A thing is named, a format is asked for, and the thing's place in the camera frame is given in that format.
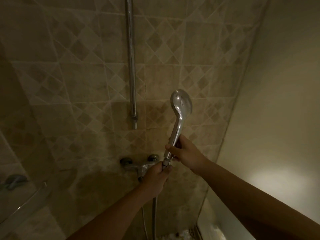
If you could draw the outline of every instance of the left hand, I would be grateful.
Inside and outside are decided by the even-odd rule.
[[[162,170],[162,161],[149,168],[140,184],[147,192],[149,200],[160,194],[171,171],[172,165]]]

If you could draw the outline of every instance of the hand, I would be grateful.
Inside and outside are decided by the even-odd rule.
[[[167,144],[165,149],[174,155],[176,161],[182,162],[192,172],[199,174],[199,169],[208,159],[184,135],[180,135],[178,142],[180,148]]]
[[[171,171],[172,165],[169,165],[162,170],[162,161],[149,168],[146,175],[143,177],[142,182],[140,183],[149,200],[157,197],[158,194],[160,194],[163,189],[163,185],[165,184]]]

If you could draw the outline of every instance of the white wall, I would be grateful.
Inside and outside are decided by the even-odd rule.
[[[320,0],[272,0],[218,164],[320,224]],[[228,240],[254,239],[208,200]]]

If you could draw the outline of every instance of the chrome shower head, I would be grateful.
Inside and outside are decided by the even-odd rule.
[[[192,102],[189,95],[182,89],[178,89],[171,94],[170,102],[177,117],[169,140],[169,144],[174,146],[181,134],[185,119],[192,113]],[[168,166],[172,157],[173,155],[166,150],[162,165],[164,167]]]

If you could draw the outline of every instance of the shower head handle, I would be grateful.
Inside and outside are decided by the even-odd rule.
[[[181,135],[184,121],[192,113],[192,102],[189,95],[182,89],[178,89],[171,94],[170,102],[177,117],[169,140],[169,144],[174,146]],[[162,165],[164,167],[168,166],[172,157],[173,155],[166,150]]]

